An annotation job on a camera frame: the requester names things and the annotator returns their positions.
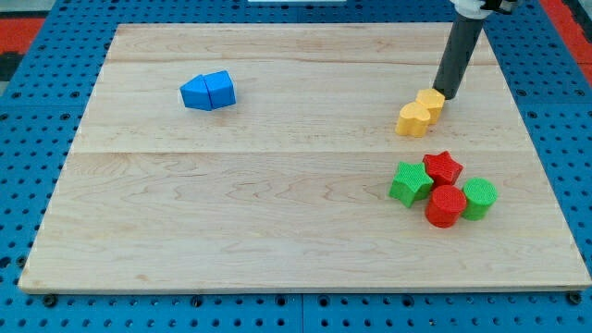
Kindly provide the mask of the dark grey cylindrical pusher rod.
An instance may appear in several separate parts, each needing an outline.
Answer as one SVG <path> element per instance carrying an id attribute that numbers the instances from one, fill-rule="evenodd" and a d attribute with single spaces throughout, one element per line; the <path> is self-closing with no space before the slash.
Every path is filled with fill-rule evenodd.
<path id="1" fill-rule="evenodd" d="M 452 23 L 432 86 L 446 100 L 453 99 L 460 88 L 483 25 L 483 19 L 467 18 L 461 14 Z"/>

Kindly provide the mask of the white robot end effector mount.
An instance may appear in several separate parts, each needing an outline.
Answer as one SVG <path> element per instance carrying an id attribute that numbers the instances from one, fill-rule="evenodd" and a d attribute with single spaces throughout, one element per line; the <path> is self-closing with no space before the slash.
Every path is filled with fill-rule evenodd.
<path id="1" fill-rule="evenodd" d="M 519 0 L 450 0 L 455 11 L 468 19 L 486 19 L 492 13 L 510 15 Z"/>

